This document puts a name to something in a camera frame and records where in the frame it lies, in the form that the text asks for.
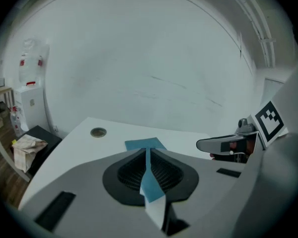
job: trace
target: water bottle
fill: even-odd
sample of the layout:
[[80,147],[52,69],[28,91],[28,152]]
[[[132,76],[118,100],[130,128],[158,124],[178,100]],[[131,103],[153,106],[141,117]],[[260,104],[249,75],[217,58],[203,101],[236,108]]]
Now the water bottle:
[[41,49],[40,40],[30,38],[24,41],[19,64],[19,81],[22,85],[38,81],[42,66]]
[[12,124],[15,135],[17,137],[20,137],[22,135],[22,130],[21,130],[20,120],[18,119],[18,117],[16,115],[16,106],[14,106],[11,110],[10,120],[11,120],[11,124]]

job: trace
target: black rectangle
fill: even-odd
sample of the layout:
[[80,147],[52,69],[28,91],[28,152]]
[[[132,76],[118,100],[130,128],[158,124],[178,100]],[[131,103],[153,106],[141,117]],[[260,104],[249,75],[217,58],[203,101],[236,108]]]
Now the black rectangle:
[[51,232],[75,197],[76,195],[73,193],[62,191],[36,218],[35,222]]
[[230,142],[222,142],[221,143],[221,153],[222,152],[229,152],[230,151]]
[[229,169],[222,169],[222,168],[217,170],[217,173],[227,175],[227,176],[230,176],[230,177],[236,177],[236,178],[239,178],[239,176],[241,174],[241,172],[238,172],[238,171],[233,171],[233,170],[229,170]]

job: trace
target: curved white wall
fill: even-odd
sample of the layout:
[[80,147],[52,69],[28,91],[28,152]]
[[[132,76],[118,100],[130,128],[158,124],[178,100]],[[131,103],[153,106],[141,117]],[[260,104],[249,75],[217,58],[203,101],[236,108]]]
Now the curved white wall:
[[86,117],[231,133],[251,112],[253,77],[230,35],[187,0],[56,0],[8,41],[18,87],[24,39],[50,45],[46,99],[65,136]]

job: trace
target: black slot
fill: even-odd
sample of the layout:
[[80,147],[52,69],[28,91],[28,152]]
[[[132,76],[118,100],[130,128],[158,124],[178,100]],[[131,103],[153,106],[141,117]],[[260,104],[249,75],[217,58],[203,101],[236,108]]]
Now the black slot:
[[188,228],[189,226],[190,225],[188,223],[177,218],[171,203],[168,203],[165,207],[164,220],[161,230],[167,236],[171,236]]
[[233,170],[229,170],[229,169],[219,169],[217,170],[217,173],[223,174],[223,175],[227,175],[230,177],[235,177],[235,178],[239,178],[241,172],[238,171],[233,171]]
[[75,197],[73,193],[62,191],[36,218],[35,222],[52,232]]

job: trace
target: white cloth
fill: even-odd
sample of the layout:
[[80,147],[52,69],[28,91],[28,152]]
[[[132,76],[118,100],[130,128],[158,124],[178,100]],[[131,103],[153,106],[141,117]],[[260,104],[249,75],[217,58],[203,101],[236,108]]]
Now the white cloth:
[[47,142],[29,135],[24,135],[15,144],[14,164],[18,169],[27,172],[32,165],[36,153],[47,146]]

